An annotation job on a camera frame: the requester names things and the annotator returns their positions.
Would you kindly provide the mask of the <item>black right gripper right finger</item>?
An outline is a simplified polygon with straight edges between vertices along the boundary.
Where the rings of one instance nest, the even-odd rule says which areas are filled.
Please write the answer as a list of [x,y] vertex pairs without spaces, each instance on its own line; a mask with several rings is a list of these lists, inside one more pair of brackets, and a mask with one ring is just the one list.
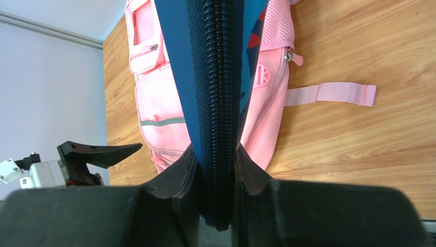
[[276,180],[240,147],[232,246],[430,246],[416,209],[399,190]]

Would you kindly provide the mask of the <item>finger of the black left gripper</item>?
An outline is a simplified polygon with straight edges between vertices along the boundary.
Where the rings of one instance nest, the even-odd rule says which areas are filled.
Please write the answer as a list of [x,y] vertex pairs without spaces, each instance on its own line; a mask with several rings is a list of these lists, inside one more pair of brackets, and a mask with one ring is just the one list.
[[141,143],[121,146],[93,146],[66,141],[57,147],[60,168],[67,186],[103,186],[97,173],[90,173],[87,165],[108,169],[142,147]]

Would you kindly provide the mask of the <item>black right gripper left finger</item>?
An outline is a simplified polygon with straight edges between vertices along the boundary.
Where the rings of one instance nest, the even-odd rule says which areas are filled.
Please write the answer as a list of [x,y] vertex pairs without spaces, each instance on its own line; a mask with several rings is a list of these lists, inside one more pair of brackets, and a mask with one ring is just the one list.
[[191,147],[137,186],[22,189],[1,204],[1,246],[198,246]]

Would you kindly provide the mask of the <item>pink student backpack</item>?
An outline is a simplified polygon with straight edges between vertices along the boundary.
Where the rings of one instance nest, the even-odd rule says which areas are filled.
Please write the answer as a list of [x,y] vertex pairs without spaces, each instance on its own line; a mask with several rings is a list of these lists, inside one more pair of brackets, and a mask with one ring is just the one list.
[[[290,12],[294,1],[270,1],[260,37],[260,55],[241,143],[262,169],[269,165],[283,109],[317,101],[348,102],[371,107],[376,86],[326,82],[288,89],[289,62],[300,66],[294,53],[295,31]],[[190,144],[154,1],[127,1],[125,21],[130,71],[140,129],[157,172],[172,165]]]

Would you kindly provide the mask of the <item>blue zippered pencil case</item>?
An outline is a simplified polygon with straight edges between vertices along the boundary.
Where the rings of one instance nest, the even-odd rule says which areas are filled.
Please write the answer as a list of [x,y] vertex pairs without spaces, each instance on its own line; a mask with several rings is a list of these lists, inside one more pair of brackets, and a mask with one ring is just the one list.
[[199,211],[227,230],[234,165],[257,70],[267,1],[157,1],[191,146]]

